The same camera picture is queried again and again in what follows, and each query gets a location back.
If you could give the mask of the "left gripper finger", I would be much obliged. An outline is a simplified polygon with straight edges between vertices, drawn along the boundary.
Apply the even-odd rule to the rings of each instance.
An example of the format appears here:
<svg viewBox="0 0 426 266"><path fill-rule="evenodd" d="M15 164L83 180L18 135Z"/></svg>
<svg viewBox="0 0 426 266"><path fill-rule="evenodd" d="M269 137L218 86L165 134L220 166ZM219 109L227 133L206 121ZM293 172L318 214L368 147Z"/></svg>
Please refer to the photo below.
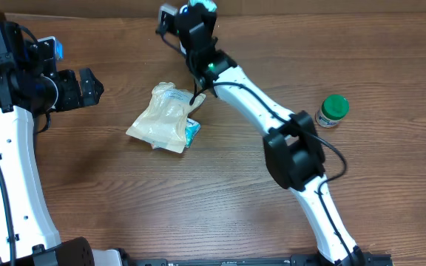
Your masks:
<svg viewBox="0 0 426 266"><path fill-rule="evenodd" d="M81 88L81 106L94 106L99 103L101 93L99 87L82 87Z"/></svg>
<svg viewBox="0 0 426 266"><path fill-rule="evenodd" d="M104 85L95 77L90 68L80 69L79 75L82 92L104 92Z"/></svg>

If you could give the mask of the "beige plastic pouch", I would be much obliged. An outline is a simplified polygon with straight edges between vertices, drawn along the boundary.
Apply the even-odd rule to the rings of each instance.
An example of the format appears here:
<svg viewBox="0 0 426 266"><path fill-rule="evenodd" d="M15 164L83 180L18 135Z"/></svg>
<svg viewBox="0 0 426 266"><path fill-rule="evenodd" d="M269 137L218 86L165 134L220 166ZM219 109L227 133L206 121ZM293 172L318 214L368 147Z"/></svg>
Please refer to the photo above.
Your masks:
<svg viewBox="0 0 426 266"><path fill-rule="evenodd" d="M187 144L187 118L205 99L203 93L195 97L191 92L177 89L172 82L160 82L152 90L148 107L126 134L180 154Z"/></svg>

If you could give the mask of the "teal Kleenex tissue pack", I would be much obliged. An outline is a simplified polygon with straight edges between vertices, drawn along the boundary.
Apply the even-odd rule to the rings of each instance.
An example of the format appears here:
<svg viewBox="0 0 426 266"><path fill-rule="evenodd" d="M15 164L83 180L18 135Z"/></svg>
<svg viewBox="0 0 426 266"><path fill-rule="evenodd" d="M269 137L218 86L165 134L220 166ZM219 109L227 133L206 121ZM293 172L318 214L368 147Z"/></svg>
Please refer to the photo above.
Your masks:
<svg viewBox="0 0 426 266"><path fill-rule="evenodd" d="M191 118L187 118L186 120L186 129L185 129L185 133L186 133L186 148L189 148L195 138L195 136L197 135L197 133L200 131L201 125L191 119Z"/></svg>

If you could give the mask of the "green lid jar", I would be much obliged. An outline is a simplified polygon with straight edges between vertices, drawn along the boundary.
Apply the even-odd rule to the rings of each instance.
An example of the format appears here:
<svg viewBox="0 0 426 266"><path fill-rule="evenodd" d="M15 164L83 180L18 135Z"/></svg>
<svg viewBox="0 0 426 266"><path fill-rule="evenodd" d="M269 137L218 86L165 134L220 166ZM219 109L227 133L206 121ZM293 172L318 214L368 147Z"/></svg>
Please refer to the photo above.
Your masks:
<svg viewBox="0 0 426 266"><path fill-rule="evenodd" d="M329 95L319 107L315 120L321 127L335 127L347 115L349 108L349 102L344 96Z"/></svg>

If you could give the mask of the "teal wet wipes pack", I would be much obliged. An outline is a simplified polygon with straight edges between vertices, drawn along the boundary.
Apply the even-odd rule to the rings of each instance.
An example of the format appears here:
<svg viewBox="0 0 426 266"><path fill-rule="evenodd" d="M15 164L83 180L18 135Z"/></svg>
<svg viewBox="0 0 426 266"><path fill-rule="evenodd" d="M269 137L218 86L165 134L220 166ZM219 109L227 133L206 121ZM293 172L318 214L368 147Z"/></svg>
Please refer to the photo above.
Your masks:
<svg viewBox="0 0 426 266"><path fill-rule="evenodd" d="M189 0L189 6L195 6L196 4L202 4L209 12L215 12L217 5L213 0Z"/></svg>

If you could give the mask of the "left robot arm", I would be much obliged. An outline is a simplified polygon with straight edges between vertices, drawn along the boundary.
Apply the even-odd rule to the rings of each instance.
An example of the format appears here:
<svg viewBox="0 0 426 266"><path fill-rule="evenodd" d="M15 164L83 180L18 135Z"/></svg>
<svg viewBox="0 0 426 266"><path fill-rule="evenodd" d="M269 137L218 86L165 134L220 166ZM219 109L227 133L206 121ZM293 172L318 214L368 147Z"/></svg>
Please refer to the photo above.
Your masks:
<svg viewBox="0 0 426 266"><path fill-rule="evenodd" d="M63 48L0 21L0 265L93 265L88 241L62 241L44 200L34 152L40 116L96 105L88 68L58 70Z"/></svg>

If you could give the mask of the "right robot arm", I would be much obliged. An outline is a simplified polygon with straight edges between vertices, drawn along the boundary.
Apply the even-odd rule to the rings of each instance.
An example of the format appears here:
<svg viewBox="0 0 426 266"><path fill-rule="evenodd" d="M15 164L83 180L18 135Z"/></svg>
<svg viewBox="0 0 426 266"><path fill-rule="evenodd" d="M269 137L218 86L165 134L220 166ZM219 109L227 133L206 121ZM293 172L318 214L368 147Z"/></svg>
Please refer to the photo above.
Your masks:
<svg viewBox="0 0 426 266"><path fill-rule="evenodd" d="M347 232L328 189L323 149L333 146L318 136L307 112L294 113L274 102L243 69L216 48L212 33L217 14L204 4L175 12L169 31L180 39L195 94L205 90L237 109L263 138L266 167L302 207L314 232L323 265L364 265L365 255Z"/></svg>

